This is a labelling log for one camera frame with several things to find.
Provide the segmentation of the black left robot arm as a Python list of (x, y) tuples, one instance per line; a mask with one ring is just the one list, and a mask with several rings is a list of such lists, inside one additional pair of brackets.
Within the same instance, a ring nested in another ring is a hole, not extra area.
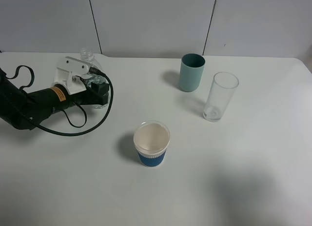
[(26, 93), (25, 88), (32, 86), (35, 74), (32, 68), (26, 67), (31, 75), (31, 80), (27, 85), (17, 88), (11, 83), (11, 78), (7, 77), (4, 71), (0, 72), (0, 117), (12, 127), (18, 130), (32, 130), (39, 128), (43, 131), (62, 135), (46, 127), (41, 123), (51, 115), (58, 112), (65, 112), (71, 107), (82, 109), (84, 105), (105, 105), (112, 106), (113, 85), (110, 79), (100, 70), (91, 68), (91, 72), (106, 79), (101, 84), (91, 83), (87, 85), (87, 80), (75, 74), (72, 80), (81, 83), (85, 90), (69, 94), (66, 86), (59, 82), (54, 86), (32, 93)]

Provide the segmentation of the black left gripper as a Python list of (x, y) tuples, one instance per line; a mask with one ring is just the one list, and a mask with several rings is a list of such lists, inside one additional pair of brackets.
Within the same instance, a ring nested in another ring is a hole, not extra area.
[(52, 114), (76, 105), (105, 106), (109, 98), (109, 84), (105, 82), (87, 83), (85, 91), (72, 95), (62, 85), (52, 86), (50, 90), (52, 91), (50, 103)]

